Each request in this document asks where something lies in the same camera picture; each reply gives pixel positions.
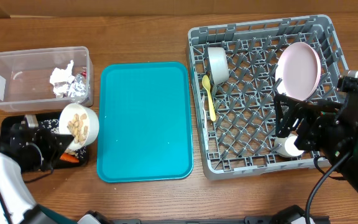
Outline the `orange carrot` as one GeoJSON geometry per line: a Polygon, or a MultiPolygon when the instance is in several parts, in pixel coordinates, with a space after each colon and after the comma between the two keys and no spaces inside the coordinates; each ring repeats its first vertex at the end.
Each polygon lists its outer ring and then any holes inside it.
{"type": "Polygon", "coordinates": [[[72,156],[71,154],[68,154],[68,153],[63,153],[60,156],[60,160],[70,162],[70,163],[79,163],[80,162],[79,159],[77,159],[75,156],[72,156]]]}

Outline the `white bowl with nuts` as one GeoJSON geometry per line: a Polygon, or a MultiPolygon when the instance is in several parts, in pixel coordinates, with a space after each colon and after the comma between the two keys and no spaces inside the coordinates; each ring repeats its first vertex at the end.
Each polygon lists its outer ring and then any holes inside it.
{"type": "Polygon", "coordinates": [[[92,144],[99,133],[99,119],[90,108],[78,103],[67,105],[60,114],[59,134],[74,137],[68,145],[68,151],[77,151],[92,144]]]}

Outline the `white paper cup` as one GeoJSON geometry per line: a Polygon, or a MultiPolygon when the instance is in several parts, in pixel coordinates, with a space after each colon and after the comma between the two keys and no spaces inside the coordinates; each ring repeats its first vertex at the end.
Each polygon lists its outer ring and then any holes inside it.
{"type": "Polygon", "coordinates": [[[275,152],[282,157],[298,157],[304,153],[304,151],[299,150],[295,146],[295,141],[298,136],[290,134],[285,138],[275,138],[274,146],[276,148],[275,152]]]}

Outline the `white plate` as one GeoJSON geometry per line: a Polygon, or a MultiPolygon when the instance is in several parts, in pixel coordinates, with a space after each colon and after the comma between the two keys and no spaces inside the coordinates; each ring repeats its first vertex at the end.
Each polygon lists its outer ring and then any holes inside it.
{"type": "Polygon", "coordinates": [[[277,92],[305,101],[316,90],[321,77],[321,63],[317,52],[304,42],[289,45],[281,54],[275,81],[281,79],[277,92]]]}

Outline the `white napkin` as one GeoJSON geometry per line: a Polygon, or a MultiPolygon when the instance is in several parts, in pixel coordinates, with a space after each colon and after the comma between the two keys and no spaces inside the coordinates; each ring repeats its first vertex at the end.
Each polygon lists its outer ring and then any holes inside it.
{"type": "Polygon", "coordinates": [[[74,81],[73,76],[74,61],[70,60],[66,69],[55,68],[50,76],[50,84],[53,86],[53,93],[56,98],[63,98],[74,81]]]}

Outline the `white bowl with crumbs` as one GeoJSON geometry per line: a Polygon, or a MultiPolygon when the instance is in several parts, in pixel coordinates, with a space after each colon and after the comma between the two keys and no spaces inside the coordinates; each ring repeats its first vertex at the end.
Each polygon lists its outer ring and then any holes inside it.
{"type": "Polygon", "coordinates": [[[215,85],[229,80],[226,52],[222,47],[208,47],[208,62],[215,85]]]}

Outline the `white plastic fork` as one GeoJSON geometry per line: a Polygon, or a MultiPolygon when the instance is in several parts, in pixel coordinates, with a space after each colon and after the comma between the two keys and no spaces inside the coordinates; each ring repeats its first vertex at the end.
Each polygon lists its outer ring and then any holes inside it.
{"type": "Polygon", "coordinates": [[[201,104],[202,104],[202,110],[203,110],[203,118],[204,118],[204,127],[207,129],[208,127],[208,119],[207,119],[207,113],[204,107],[205,104],[205,96],[202,96],[201,98],[201,104]]]}

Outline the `yellow plastic spoon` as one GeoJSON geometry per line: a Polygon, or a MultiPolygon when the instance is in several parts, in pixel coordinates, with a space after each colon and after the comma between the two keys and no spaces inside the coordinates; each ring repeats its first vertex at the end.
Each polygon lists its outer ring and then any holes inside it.
{"type": "Polygon", "coordinates": [[[210,83],[209,76],[204,75],[202,77],[201,83],[202,83],[203,88],[207,92],[210,119],[211,119],[212,122],[215,122],[216,121],[216,113],[215,113],[215,110],[214,110],[214,103],[213,103],[213,98],[212,98],[212,95],[211,95],[211,83],[210,83]]]}

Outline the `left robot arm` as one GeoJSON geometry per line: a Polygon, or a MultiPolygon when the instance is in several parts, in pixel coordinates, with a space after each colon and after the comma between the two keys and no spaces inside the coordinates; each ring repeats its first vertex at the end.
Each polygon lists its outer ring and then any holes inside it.
{"type": "Polygon", "coordinates": [[[74,223],[35,201],[19,164],[1,152],[3,147],[0,140],[0,223],[74,223]]]}

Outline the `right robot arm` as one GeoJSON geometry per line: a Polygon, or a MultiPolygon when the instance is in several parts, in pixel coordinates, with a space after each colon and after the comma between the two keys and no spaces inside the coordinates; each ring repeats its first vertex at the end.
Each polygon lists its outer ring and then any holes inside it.
{"type": "Polygon", "coordinates": [[[313,223],[311,204],[318,189],[333,172],[358,193],[358,70],[346,70],[338,79],[337,90],[346,94],[343,103],[320,100],[317,104],[277,94],[275,134],[284,138],[292,131],[301,151],[321,151],[331,167],[313,187],[305,209],[292,206],[272,217],[272,223],[313,223]]]}

